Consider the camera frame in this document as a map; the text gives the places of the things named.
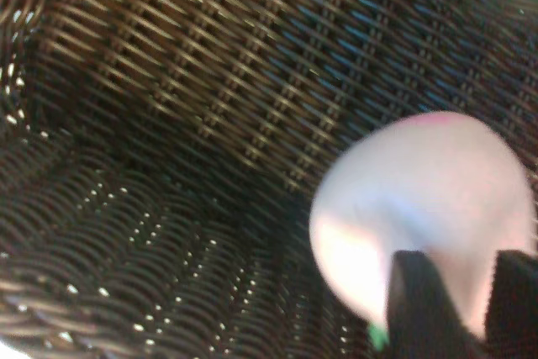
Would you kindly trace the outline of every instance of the white egg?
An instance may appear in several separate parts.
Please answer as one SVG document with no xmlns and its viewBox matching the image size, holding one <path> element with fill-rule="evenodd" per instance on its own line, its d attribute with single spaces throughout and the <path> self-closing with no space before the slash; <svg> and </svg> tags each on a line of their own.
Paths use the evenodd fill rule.
<svg viewBox="0 0 538 359">
<path fill-rule="evenodd" d="M 392 255 L 424 251 L 462 323 L 479 339 L 499 250 L 533 254 L 525 169 L 482 122 L 421 114 L 353 145 L 314 197 L 310 241 L 331 289 L 387 330 Z"/>
</svg>

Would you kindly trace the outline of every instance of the plastic egg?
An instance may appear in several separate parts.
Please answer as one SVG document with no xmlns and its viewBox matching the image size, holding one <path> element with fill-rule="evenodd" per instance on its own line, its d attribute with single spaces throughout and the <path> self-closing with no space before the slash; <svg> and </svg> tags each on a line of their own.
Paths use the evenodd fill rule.
<svg viewBox="0 0 538 359">
<path fill-rule="evenodd" d="M 466 115 L 430 113 L 336 161 L 314 197 L 310 241 L 333 292 L 385 331 L 392 255 L 424 251 L 483 339 L 497 252 L 533 254 L 534 219 L 525 169 L 502 138 Z"/>
</svg>

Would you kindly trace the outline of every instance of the wicker weave pattern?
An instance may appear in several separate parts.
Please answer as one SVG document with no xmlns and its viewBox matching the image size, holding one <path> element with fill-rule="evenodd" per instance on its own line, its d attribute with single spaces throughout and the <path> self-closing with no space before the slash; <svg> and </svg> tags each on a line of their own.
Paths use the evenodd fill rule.
<svg viewBox="0 0 538 359">
<path fill-rule="evenodd" d="M 85 77 L 59 105 L 99 98 L 110 113 L 117 93 L 136 96 L 305 192 L 351 142 L 427 109 L 486 120 L 534 169 L 536 12 L 535 0 L 50 0 L 32 67 L 42 87 Z"/>
<path fill-rule="evenodd" d="M 27 141 L 43 174 L 4 194 L 0 335 L 33 357 L 370 357 L 293 241 L 259 246 L 238 214 L 68 135 Z"/>
</svg>

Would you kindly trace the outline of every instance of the woven wicker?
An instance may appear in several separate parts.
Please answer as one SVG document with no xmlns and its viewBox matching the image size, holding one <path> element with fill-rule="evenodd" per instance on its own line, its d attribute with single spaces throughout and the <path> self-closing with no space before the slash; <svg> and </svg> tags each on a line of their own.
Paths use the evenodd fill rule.
<svg viewBox="0 0 538 359">
<path fill-rule="evenodd" d="M 438 109 L 497 130 L 536 188 L 537 40 L 538 0 L 0 0 L 0 338 L 374 357 L 313 264 L 314 189 L 351 143 Z M 536 357 L 532 332 L 503 350 L 505 310 L 492 351 Z"/>
</svg>

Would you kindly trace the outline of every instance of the black object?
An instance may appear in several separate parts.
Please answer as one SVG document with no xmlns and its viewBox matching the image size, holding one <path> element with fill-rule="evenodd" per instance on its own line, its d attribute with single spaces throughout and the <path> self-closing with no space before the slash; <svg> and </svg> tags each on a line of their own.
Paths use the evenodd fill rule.
<svg viewBox="0 0 538 359">
<path fill-rule="evenodd" d="M 434 264 L 422 252 L 393 257 L 388 299 L 390 359 L 538 357 L 538 263 L 502 251 L 489 302 L 488 343 L 462 326 Z"/>
</svg>

